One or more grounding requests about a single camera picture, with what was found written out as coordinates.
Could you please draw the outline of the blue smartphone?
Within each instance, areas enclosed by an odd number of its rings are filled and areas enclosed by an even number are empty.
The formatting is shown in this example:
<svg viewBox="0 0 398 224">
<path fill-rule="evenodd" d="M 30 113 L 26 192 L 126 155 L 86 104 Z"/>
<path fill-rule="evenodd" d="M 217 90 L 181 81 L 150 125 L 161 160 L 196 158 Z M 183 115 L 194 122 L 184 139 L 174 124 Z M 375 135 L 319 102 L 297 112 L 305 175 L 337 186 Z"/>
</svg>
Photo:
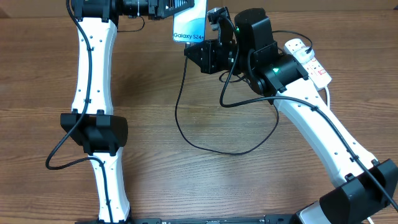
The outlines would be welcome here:
<svg viewBox="0 0 398 224">
<path fill-rule="evenodd" d="M 194 0 L 194 6 L 174 15 L 173 41 L 200 43 L 205 39 L 207 0 Z"/>
</svg>

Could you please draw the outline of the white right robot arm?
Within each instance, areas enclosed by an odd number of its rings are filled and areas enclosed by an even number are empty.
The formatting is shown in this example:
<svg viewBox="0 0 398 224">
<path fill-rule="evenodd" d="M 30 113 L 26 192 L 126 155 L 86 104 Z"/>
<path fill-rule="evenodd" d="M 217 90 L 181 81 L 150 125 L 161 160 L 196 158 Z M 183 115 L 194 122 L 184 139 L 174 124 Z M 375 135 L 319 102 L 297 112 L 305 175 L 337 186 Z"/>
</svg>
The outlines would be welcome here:
<svg viewBox="0 0 398 224">
<path fill-rule="evenodd" d="M 284 218 L 286 223 L 361 223 L 388 206 L 397 187 L 397 166 L 378 161 L 340 123 L 319 95 L 330 76 L 311 46 L 297 36 L 279 48 L 262 8 L 230 18 L 226 7 L 208 20 L 218 37 L 187 47 L 186 58 L 203 73 L 242 74 L 258 101 L 268 101 L 291 120 L 324 165 L 334 189 Z"/>
</svg>

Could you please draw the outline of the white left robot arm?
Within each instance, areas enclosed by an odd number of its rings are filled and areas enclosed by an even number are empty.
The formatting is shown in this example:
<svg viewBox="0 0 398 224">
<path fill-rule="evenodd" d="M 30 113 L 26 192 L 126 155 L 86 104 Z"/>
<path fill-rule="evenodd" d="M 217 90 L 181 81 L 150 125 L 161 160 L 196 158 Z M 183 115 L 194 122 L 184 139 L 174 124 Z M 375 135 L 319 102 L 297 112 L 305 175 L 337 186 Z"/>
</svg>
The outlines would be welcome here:
<svg viewBox="0 0 398 224">
<path fill-rule="evenodd" d="M 78 80 L 70 113 L 60 116 L 62 128 L 87 155 L 99 198 L 95 223 L 132 223 L 122 154 L 128 124 L 114 115 L 111 97 L 113 47 L 120 16 L 174 17 L 174 31 L 206 16 L 206 1 L 67 1 L 80 39 Z"/>
</svg>

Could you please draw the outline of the white charger plug adapter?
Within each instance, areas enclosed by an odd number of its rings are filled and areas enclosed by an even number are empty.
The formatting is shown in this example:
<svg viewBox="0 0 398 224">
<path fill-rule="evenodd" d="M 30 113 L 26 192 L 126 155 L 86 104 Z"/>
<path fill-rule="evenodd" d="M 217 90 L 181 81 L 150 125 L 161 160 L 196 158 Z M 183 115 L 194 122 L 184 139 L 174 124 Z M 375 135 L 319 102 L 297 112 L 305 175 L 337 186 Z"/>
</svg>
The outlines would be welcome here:
<svg viewBox="0 0 398 224">
<path fill-rule="evenodd" d="M 295 50 L 293 56 L 300 64 L 305 65 L 315 57 L 315 52 L 310 47 L 303 47 Z"/>
</svg>

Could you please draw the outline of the white power strip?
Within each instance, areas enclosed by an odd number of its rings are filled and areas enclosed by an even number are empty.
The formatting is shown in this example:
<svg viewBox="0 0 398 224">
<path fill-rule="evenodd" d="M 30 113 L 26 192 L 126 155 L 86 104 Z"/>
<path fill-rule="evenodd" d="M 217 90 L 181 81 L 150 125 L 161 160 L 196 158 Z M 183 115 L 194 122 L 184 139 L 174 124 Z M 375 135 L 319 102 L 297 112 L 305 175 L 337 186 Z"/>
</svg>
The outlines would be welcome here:
<svg viewBox="0 0 398 224">
<path fill-rule="evenodd" d="M 301 39 L 291 39 L 285 43 L 284 50 L 286 53 L 293 55 L 295 50 L 301 49 L 303 47 L 307 46 Z M 326 88 L 332 81 L 331 76 L 315 57 L 302 66 L 308 72 L 308 76 L 314 83 L 317 90 Z"/>
</svg>

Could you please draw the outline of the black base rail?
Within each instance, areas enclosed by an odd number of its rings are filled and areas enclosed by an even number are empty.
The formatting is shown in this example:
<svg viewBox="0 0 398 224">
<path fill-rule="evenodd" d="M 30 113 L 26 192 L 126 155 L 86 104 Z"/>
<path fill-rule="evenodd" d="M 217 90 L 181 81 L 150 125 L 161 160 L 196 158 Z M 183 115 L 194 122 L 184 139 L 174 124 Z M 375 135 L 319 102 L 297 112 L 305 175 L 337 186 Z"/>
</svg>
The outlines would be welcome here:
<svg viewBox="0 0 398 224">
<path fill-rule="evenodd" d="M 293 223 L 294 215 L 279 214 L 265 215 L 263 217 L 239 217 L 239 218 L 188 218 L 162 220 L 160 218 L 131 218 L 125 222 L 128 224 L 289 224 Z"/>
</svg>

